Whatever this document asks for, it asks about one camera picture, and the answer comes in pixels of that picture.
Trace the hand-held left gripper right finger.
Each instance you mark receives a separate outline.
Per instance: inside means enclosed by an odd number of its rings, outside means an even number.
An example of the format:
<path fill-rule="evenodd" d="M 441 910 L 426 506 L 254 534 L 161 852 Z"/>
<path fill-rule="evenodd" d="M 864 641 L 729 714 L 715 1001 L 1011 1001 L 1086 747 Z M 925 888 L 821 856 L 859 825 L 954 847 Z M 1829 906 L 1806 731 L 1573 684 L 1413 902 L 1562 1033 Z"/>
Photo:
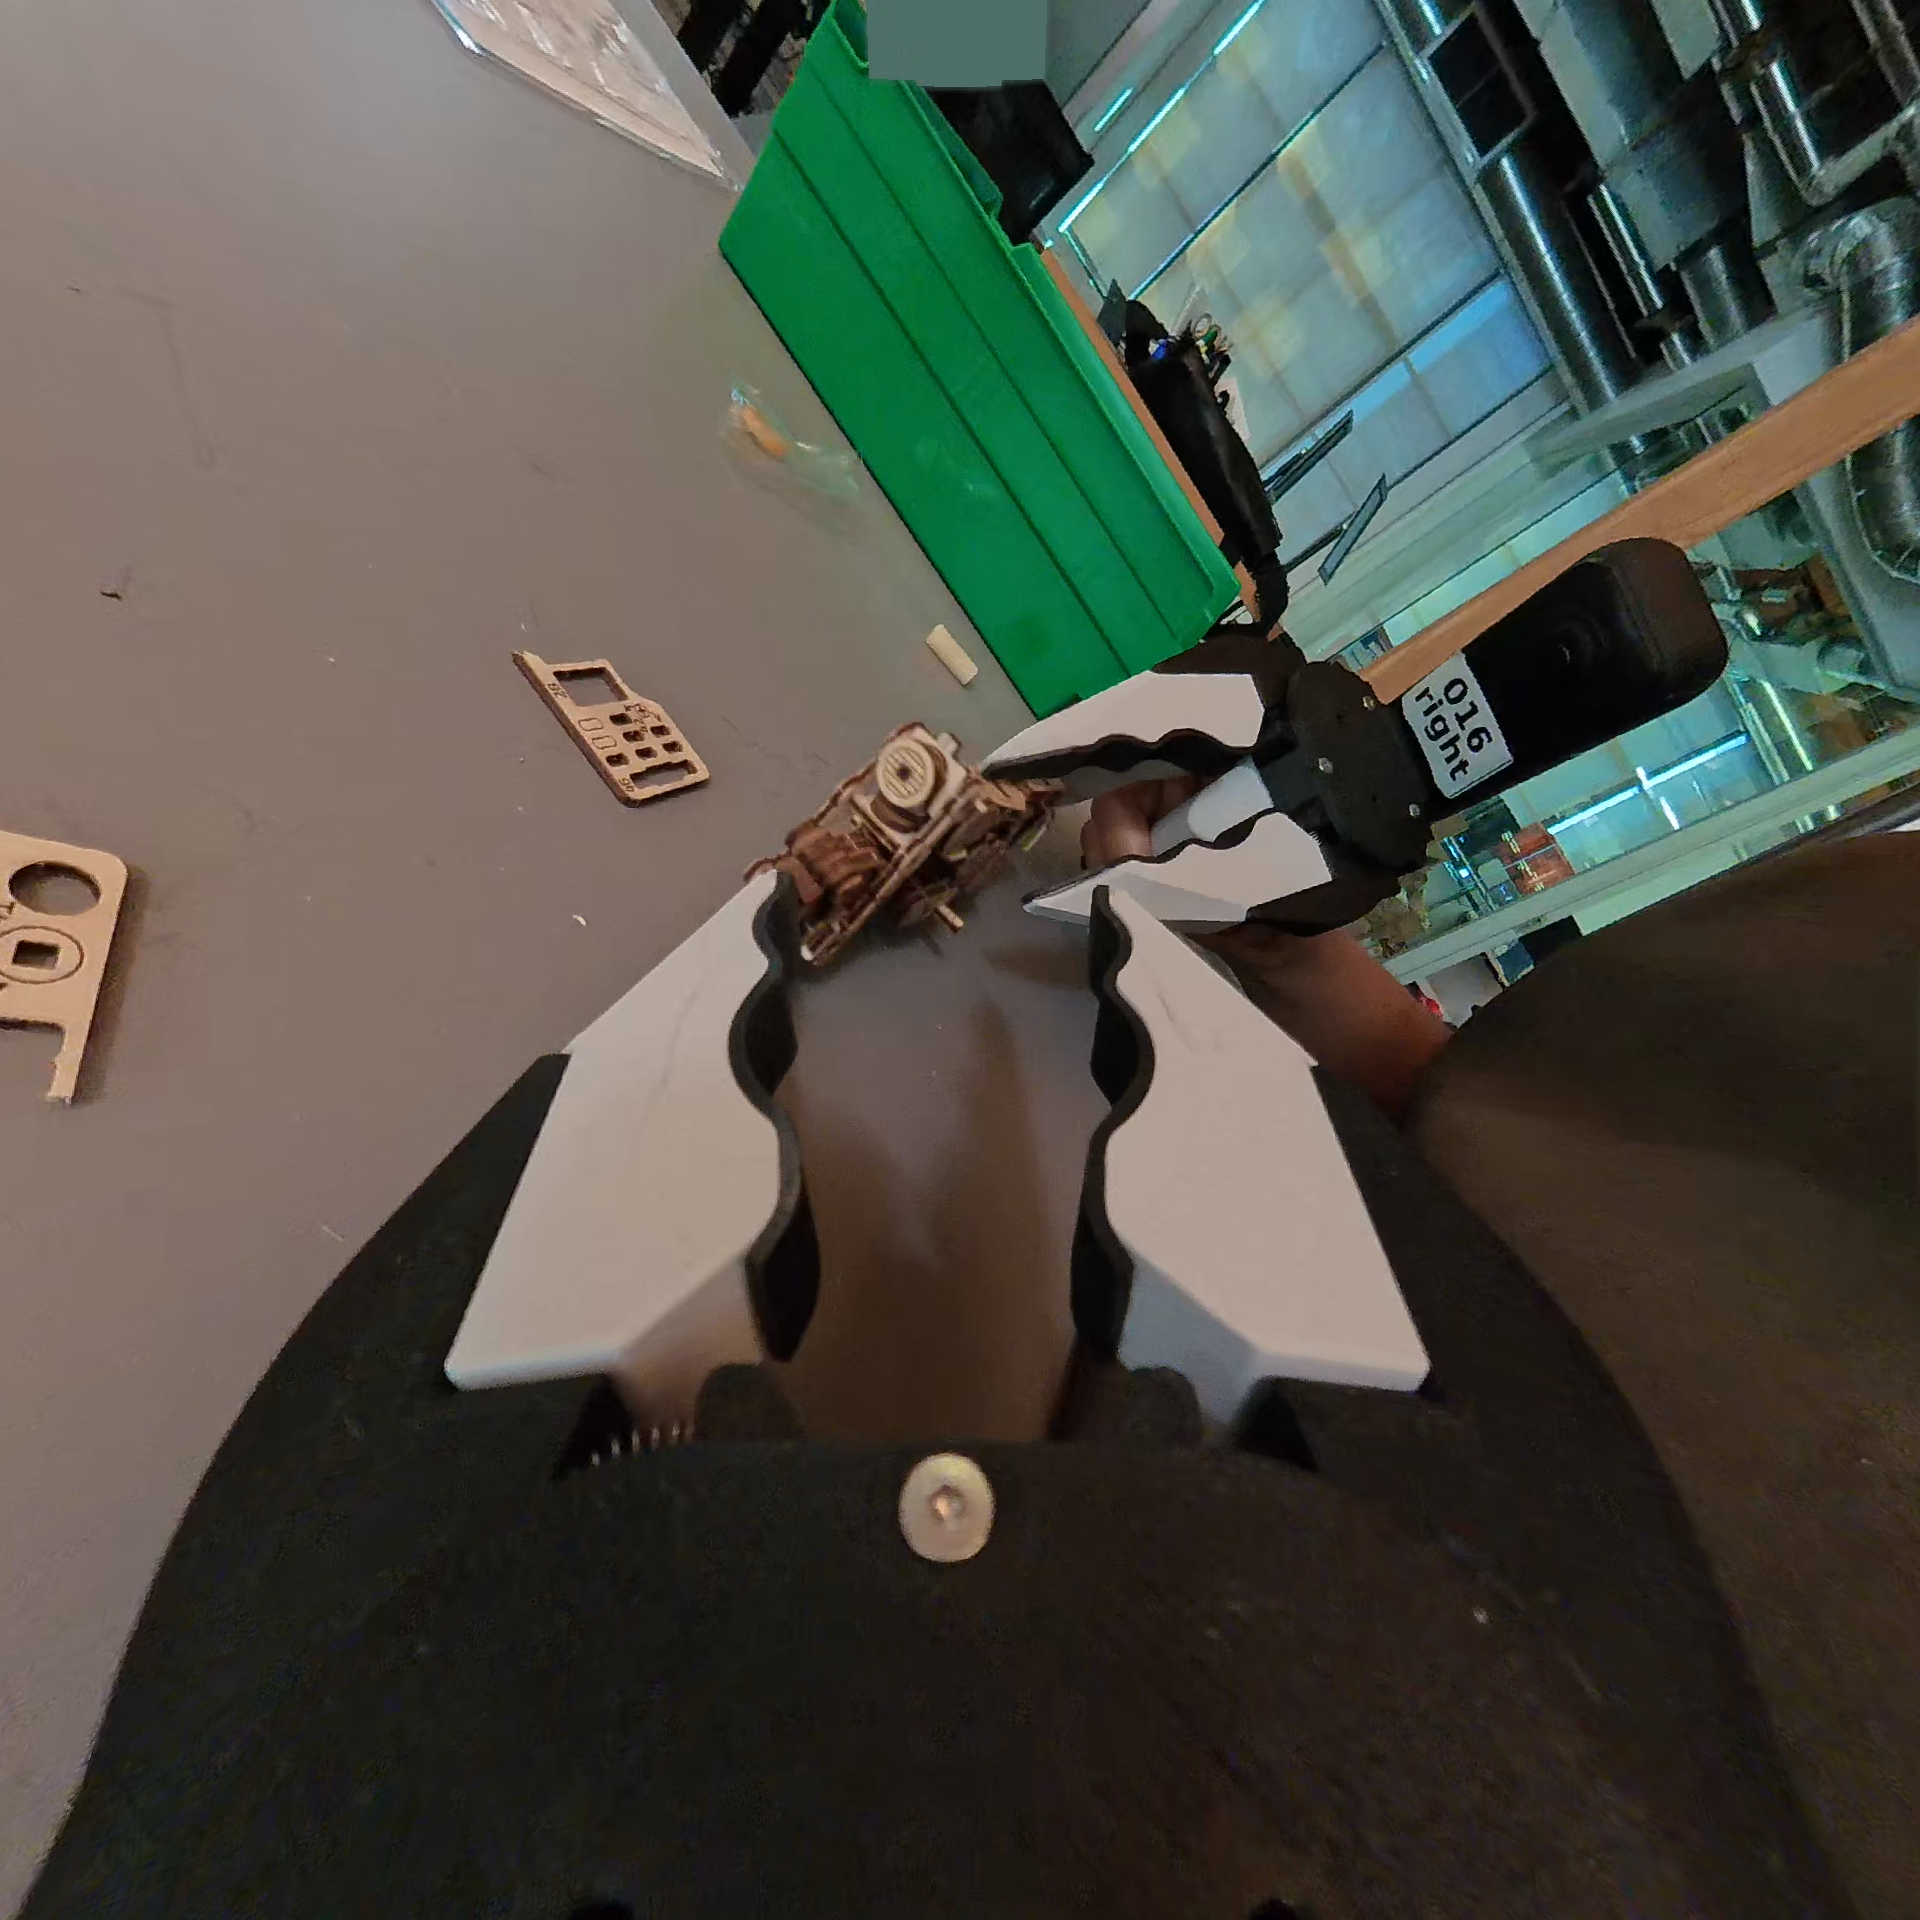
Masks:
<path fill-rule="evenodd" d="M 1208 1428 L 1277 1380 L 1414 1393 L 1427 1344 L 1308 1055 L 1187 937 L 1098 884 L 1093 1076 L 1073 1321 L 1182 1376 Z"/>

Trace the printed instruction booklet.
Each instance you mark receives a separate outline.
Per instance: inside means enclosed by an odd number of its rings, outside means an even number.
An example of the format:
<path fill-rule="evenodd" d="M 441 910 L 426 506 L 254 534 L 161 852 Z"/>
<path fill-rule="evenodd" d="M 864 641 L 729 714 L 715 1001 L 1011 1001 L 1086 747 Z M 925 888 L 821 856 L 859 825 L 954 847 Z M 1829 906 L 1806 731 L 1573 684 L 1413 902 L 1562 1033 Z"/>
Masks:
<path fill-rule="evenodd" d="M 738 192 L 746 168 L 688 107 L 676 73 L 612 3 L 435 3 L 470 55 L 510 68 L 681 169 Z"/>

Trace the wooden puzzle piece with holes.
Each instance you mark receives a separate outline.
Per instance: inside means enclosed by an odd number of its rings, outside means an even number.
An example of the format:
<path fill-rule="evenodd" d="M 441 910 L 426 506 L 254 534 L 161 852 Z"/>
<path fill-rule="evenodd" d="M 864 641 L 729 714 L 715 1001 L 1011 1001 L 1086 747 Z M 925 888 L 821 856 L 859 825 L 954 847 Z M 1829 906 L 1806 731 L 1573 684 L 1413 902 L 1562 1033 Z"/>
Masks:
<path fill-rule="evenodd" d="M 80 1094 L 126 899 L 118 856 L 2 830 L 2 1027 L 58 1039 L 59 1107 Z"/>

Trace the person's brown clothing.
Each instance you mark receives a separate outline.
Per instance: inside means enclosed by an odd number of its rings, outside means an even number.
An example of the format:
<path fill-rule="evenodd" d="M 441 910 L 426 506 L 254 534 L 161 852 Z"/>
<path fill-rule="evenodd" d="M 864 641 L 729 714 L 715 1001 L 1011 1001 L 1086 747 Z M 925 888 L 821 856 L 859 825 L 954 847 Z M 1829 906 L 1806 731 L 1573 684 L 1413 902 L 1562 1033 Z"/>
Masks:
<path fill-rule="evenodd" d="M 1771 856 L 1476 1012 L 1411 1138 L 1620 1385 L 1858 1915 L 1916 1915 L 1914 830 Z"/>

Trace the clear plastic bag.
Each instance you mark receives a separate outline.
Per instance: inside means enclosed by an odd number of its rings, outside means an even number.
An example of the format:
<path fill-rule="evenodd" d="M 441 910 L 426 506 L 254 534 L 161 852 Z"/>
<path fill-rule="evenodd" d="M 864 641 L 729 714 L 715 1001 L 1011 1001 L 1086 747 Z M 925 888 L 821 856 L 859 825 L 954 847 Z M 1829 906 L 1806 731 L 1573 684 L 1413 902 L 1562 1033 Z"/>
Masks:
<path fill-rule="evenodd" d="M 850 506 L 859 494 L 857 456 L 792 432 L 752 385 L 733 385 L 722 411 L 722 444 L 768 487 Z"/>

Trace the wooden motorcycle model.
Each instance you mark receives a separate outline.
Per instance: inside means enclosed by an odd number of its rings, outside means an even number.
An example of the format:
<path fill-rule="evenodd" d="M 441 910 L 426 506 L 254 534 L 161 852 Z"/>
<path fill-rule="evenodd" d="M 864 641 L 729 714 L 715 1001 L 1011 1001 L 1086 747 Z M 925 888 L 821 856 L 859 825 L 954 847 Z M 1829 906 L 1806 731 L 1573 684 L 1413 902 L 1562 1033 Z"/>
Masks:
<path fill-rule="evenodd" d="M 987 778 L 957 736 L 907 723 L 746 880 L 792 879 L 800 958 L 828 970 L 877 924 L 961 928 L 957 906 L 1034 849 L 1064 801 L 1059 783 Z"/>

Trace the black bag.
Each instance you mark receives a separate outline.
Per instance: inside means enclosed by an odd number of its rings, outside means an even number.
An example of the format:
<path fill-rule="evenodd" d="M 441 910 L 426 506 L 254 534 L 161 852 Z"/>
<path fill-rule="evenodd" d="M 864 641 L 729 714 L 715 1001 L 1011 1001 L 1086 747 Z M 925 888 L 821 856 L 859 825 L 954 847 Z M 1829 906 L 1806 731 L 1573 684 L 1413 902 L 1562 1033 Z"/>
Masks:
<path fill-rule="evenodd" d="M 1123 369 L 1179 467 L 1219 523 L 1228 563 L 1243 567 L 1256 593 L 1256 622 L 1270 633 L 1289 604 L 1281 559 L 1281 521 L 1261 468 L 1221 398 L 1232 359 L 1212 322 L 1168 330 L 1150 306 L 1114 282 L 1100 306 Z"/>

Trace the person's right hand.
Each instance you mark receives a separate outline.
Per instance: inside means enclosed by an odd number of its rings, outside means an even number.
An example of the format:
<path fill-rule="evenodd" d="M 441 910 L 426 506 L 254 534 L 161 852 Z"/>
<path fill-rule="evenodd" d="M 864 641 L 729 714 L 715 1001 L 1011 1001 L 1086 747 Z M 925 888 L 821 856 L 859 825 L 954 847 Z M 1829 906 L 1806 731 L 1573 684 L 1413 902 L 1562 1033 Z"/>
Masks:
<path fill-rule="evenodd" d="M 1323 1070 L 1403 1120 L 1457 1028 L 1346 930 L 1240 926 L 1203 937 L 1248 1000 Z"/>

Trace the small slotted wooden puzzle piece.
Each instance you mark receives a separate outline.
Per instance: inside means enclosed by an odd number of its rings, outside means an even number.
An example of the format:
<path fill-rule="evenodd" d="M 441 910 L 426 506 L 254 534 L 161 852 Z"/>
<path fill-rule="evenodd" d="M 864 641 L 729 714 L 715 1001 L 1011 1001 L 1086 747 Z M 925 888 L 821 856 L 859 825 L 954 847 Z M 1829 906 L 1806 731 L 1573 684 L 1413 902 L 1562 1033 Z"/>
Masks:
<path fill-rule="evenodd" d="M 609 659 L 558 664 L 514 651 L 512 662 L 624 807 L 648 807 L 708 784 L 705 756 L 688 745 L 673 715 L 637 696 Z"/>

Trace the green plastic bin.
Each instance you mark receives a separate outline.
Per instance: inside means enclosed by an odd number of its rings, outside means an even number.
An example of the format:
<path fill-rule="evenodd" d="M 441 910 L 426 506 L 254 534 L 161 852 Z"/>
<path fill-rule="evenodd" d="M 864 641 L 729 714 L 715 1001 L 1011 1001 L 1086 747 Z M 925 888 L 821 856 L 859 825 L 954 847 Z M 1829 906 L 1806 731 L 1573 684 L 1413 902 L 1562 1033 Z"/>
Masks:
<path fill-rule="evenodd" d="M 1240 596 L 1044 255 L 924 87 L 829 4 L 721 257 L 1035 715 L 1158 665 Z"/>

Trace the wooden beam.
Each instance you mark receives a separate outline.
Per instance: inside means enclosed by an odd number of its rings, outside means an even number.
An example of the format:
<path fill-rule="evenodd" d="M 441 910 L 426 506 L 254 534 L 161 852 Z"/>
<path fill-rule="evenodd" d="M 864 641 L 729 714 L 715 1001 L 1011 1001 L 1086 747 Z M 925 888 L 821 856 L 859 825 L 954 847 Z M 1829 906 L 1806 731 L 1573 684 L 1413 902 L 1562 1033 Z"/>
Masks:
<path fill-rule="evenodd" d="M 1846 356 L 1834 372 L 1768 407 L 1667 478 L 1579 529 L 1566 542 L 1485 587 L 1363 671 L 1369 690 L 1394 702 L 1445 662 L 1608 544 L 1664 539 L 1693 550 L 1770 506 L 1918 409 L 1918 320 Z"/>

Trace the silver ventilation ducts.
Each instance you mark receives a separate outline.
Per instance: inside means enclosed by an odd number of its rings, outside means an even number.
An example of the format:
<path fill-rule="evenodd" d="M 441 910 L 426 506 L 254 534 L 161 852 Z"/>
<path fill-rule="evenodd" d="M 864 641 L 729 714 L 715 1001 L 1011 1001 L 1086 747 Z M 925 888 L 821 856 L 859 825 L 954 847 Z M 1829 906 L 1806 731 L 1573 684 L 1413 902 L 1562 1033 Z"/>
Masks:
<path fill-rule="evenodd" d="M 1505 507 L 1633 496 L 1761 409 L 1840 217 L 1916 200 L 1916 4 L 1387 3 L 1558 392 Z"/>

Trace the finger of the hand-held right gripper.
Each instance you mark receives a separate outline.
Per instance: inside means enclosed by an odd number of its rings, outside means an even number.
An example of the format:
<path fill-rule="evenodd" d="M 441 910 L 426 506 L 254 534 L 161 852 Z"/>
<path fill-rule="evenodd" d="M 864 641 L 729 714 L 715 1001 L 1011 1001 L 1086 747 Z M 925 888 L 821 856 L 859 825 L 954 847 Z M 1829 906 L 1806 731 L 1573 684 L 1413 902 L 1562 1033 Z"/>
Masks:
<path fill-rule="evenodd" d="M 1256 751 L 1283 710 L 1281 674 L 1150 671 L 1057 711 L 984 755 L 1000 784 L 1093 803 L 1129 784 L 1210 783 Z"/>
<path fill-rule="evenodd" d="M 1252 761 L 1214 778 L 1129 783 L 1093 803 L 1089 825 L 1104 833 L 1121 816 L 1131 820 L 1124 857 L 1084 856 L 1078 879 L 1024 902 L 1029 918 L 1086 926 L 1109 890 L 1168 926 L 1224 930 L 1328 883 L 1328 851 L 1274 801 Z"/>

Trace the grey desk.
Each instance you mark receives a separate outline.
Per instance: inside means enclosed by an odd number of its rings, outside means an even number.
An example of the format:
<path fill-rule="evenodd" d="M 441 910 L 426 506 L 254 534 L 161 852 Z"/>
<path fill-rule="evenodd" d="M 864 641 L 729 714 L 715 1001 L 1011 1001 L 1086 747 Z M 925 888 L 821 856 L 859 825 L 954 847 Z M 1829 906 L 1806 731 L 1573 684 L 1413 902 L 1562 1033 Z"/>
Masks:
<path fill-rule="evenodd" d="M 837 444 L 731 204 L 433 4 L 5 4 L 5 828 L 130 871 L 80 1097 L 5 1033 L 5 1915 L 328 1286 L 891 727 L 1029 720 L 868 480 L 722 444 Z"/>

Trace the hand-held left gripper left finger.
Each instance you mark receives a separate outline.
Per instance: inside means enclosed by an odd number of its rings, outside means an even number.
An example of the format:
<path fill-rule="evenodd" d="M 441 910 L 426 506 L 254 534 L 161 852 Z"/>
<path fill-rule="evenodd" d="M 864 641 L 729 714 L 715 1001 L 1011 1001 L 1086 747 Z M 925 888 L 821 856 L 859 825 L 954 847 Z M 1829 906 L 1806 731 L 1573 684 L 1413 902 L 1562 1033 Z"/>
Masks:
<path fill-rule="evenodd" d="M 448 1356 L 461 1390 L 601 1378 L 693 1425 L 708 1378 L 792 1360 L 824 1286 L 800 1138 L 798 890 L 760 873 L 568 1046 Z"/>

